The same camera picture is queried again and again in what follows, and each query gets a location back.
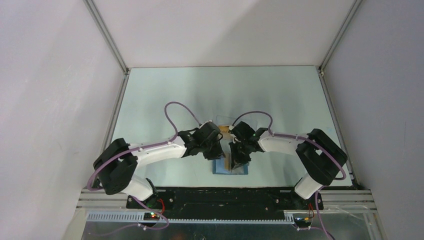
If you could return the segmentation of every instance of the gray wall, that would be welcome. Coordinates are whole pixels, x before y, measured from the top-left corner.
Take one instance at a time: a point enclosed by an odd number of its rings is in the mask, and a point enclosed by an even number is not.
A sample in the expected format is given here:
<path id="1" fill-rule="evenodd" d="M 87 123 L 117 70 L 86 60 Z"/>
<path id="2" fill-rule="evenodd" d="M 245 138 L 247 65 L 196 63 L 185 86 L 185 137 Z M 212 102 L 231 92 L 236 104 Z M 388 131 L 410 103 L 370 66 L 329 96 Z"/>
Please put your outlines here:
<path id="1" fill-rule="evenodd" d="M 61 239 L 123 74 L 82 0 L 0 1 L 0 66 L 0 239 Z"/>
<path id="2" fill-rule="evenodd" d="M 424 1 L 366 0 L 325 79 L 388 239 L 422 239 Z"/>

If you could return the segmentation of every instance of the wall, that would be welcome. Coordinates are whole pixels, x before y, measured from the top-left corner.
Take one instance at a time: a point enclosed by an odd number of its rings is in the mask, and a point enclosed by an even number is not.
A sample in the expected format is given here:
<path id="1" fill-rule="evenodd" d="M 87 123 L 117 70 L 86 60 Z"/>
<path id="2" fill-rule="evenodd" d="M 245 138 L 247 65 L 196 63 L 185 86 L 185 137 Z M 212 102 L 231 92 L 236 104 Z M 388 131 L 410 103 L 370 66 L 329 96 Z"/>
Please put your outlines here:
<path id="1" fill-rule="evenodd" d="M 365 1 L 325 79 L 388 239 L 422 239 L 424 1 Z"/>
<path id="2" fill-rule="evenodd" d="M 354 0 L 96 0 L 129 67 L 319 65 Z"/>
<path id="3" fill-rule="evenodd" d="M 0 239 L 57 240 L 123 75 L 82 0 L 3 0 L 0 33 Z"/>

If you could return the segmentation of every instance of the white table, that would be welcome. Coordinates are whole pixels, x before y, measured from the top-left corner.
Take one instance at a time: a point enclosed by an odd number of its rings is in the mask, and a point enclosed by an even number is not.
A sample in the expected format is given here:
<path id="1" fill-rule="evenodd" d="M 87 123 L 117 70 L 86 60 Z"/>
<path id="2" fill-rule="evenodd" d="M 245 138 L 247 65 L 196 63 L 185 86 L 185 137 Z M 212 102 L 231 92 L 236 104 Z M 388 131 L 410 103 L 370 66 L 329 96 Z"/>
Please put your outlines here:
<path id="1" fill-rule="evenodd" d="M 133 68 L 113 139 L 143 143 L 171 136 L 174 130 L 164 115 L 170 101 L 187 105 L 201 122 L 265 111 L 273 116 L 275 132 L 309 133 L 319 128 L 339 144 L 314 66 Z M 197 126 L 178 105 L 169 106 L 168 113 L 179 131 Z M 246 118 L 257 121 L 258 128 L 269 124 L 265 115 Z M 135 174 L 161 187 L 287 187 L 306 173 L 295 156 L 266 152 L 253 153 L 251 158 L 248 175 L 212 174 L 212 161 L 201 154 L 149 164 Z M 352 182 L 347 178 L 331 185 Z"/>

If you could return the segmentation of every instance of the white wall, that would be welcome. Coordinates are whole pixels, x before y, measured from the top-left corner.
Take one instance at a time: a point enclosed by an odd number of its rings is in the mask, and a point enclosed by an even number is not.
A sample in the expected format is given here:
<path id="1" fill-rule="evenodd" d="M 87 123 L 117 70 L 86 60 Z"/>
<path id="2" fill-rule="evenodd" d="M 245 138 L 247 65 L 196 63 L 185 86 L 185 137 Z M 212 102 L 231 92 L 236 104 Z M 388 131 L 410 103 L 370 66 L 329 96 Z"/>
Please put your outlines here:
<path id="1" fill-rule="evenodd" d="M 325 78 L 390 240 L 423 239 L 424 1 L 365 1 Z"/>
<path id="2" fill-rule="evenodd" d="M 96 0 L 129 67 L 319 65 L 354 0 Z"/>
<path id="3" fill-rule="evenodd" d="M 57 240 L 122 73 L 82 0 L 0 3 L 0 239 Z"/>

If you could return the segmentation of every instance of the robotic arm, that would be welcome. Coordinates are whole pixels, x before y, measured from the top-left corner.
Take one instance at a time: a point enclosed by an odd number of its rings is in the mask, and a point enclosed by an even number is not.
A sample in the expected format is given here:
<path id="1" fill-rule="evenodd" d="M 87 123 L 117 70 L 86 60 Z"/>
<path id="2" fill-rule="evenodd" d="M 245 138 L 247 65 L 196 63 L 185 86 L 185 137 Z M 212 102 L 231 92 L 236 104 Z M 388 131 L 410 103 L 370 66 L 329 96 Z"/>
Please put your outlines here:
<path id="1" fill-rule="evenodd" d="M 250 154 L 254 152 L 280 152 L 298 156 L 307 174 L 294 190 L 303 199 L 310 198 L 320 187 L 330 185 L 339 172 L 339 168 L 327 155 L 317 153 L 317 147 L 311 142 L 329 152 L 341 166 L 347 160 L 346 154 L 319 129 L 308 134 L 288 135 L 271 133 L 263 127 L 255 131 L 241 121 L 236 126 L 230 126 L 229 133 L 233 136 L 233 142 L 230 143 L 231 169 L 250 162 Z M 220 144 L 222 137 L 220 129 L 208 121 L 198 128 L 179 131 L 176 136 L 161 143 L 128 144 L 123 138 L 116 139 L 93 164 L 96 171 L 100 170 L 94 187 L 101 184 L 107 195 L 123 192 L 146 204 L 154 203 L 157 196 L 154 185 L 148 178 L 134 174 L 136 169 L 165 159 L 185 158 L 198 153 L 202 153 L 208 160 L 218 159 L 224 155 Z"/>

